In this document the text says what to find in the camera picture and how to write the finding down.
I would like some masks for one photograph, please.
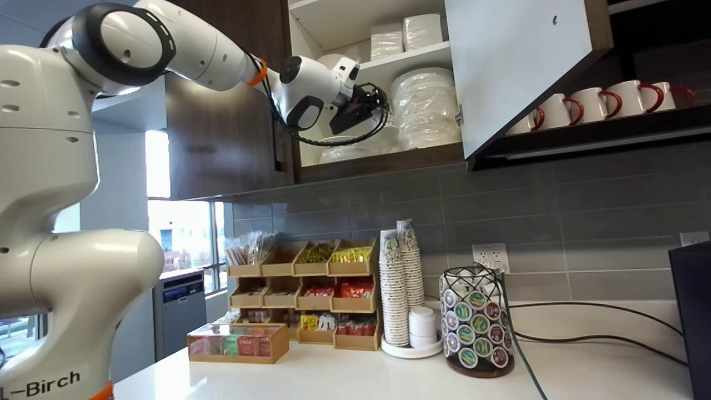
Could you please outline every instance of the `countertop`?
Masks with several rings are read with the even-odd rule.
[[[545,316],[527,318],[512,313],[517,328],[550,335],[550,319]],[[677,335],[661,327],[640,321],[629,316],[617,319],[602,313],[612,332],[625,327],[640,332],[636,339],[676,352],[681,348]],[[555,313],[555,321],[568,323],[570,318],[600,319],[590,313]],[[590,327],[568,323],[557,335],[573,335]],[[521,339],[521,348],[548,397],[552,400],[689,400],[689,371],[670,359],[629,346],[621,342],[583,343],[540,343]],[[516,368],[502,378],[466,378],[447,366],[445,356],[425,359],[399,359],[382,350],[345,350],[329,343],[291,342],[289,352],[278,365],[224,365],[189,362],[186,350],[177,350],[157,365],[115,383],[115,400],[535,400],[540,397],[519,356]]]

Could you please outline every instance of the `white plate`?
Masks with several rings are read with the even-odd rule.
[[[379,342],[379,348],[387,352],[387,356],[393,356],[393,358],[433,358],[438,352],[442,352],[442,339],[440,342],[433,342],[428,346],[422,346],[422,348],[412,348],[412,346],[393,346],[388,343],[387,339]]]

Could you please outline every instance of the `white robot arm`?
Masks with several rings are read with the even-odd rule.
[[[98,185],[91,105],[164,70],[211,89],[251,85],[289,128],[338,109],[333,132],[387,118],[351,60],[291,58],[282,72],[164,0],[95,3],[46,46],[0,45],[0,318],[48,311],[46,338],[0,368],[0,400],[104,400],[126,306],[157,282],[161,248],[140,230],[52,235],[55,215]]]

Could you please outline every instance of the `ceiling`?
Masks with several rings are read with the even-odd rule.
[[[0,0],[0,45],[38,46],[55,22],[89,3],[95,3],[95,0]],[[148,85],[136,96],[126,96],[126,99],[110,99],[107,105],[102,101],[92,107],[95,119],[142,130],[164,127],[161,79]]]

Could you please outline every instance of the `backsplash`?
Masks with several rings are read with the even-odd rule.
[[[473,242],[503,242],[512,299],[670,299],[666,250],[711,230],[711,141],[533,162],[382,172],[235,197],[234,230],[377,237],[412,218],[427,296]]]

